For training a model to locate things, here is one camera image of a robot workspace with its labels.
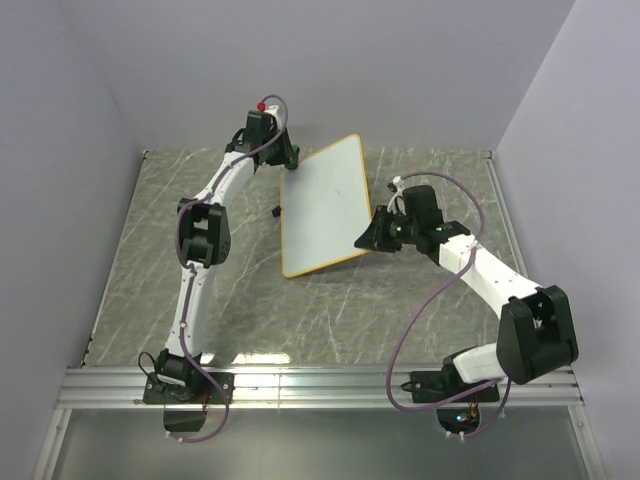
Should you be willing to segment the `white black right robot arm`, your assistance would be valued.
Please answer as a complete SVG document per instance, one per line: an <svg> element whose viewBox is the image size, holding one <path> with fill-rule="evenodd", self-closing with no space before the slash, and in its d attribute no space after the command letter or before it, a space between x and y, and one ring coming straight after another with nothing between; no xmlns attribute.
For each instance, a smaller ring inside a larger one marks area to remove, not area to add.
<svg viewBox="0 0 640 480"><path fill-rule="evenodd" d="M389 188L392 199L377 207L356 247L396 253L414 246L470 287L499 320L495 342L447 356L432 379L412 379L409 386L422 387L432 403L464 401L483 386L493 389L498 380L524 385L578 359L571 307L560 287L520 275L467 227L445 221L432 186L406 187L397 177Z"/></svg>

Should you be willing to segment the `yellow framed whiteboard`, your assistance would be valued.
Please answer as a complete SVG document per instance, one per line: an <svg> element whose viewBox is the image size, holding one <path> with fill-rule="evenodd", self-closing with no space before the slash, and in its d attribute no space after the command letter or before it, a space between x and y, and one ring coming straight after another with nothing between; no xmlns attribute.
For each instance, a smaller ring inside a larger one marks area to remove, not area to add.
<svg viewBox="0 0 640 480"><path fill-rule="evenodd" d="M354 246L372 221L365 156L351 134L280 175L281 271L292 279L367 253Z"/></svg>

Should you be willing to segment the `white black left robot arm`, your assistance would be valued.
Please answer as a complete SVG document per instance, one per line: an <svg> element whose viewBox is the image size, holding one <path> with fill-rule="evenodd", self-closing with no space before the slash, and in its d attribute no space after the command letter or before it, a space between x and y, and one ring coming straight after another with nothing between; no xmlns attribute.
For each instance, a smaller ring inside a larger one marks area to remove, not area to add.
<svg viewBox="0 0 640 480"><path fill-rule="evenodd" d="M259 102L225 147L211 180L195 197L179 202L174 247L180 292L165 347L145 374L144 403L195 403L222 387L202 374L201 336L217 270L231 251L228 208L261 166L298 166L299 148L291 143L287 120L285 106Z"/></svg>

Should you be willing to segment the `green whiteboard eraser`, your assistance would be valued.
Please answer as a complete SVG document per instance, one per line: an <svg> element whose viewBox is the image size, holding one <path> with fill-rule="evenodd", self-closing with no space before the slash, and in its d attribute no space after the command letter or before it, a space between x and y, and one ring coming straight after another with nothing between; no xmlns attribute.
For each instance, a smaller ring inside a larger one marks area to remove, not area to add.
<svg viewBox="0 0 640 480"><path fill-rule="evenodd" d="M295 170L299 166L300 147L298 145L291 145L291 151L289 161L285 164L287 170Z"/></svg>

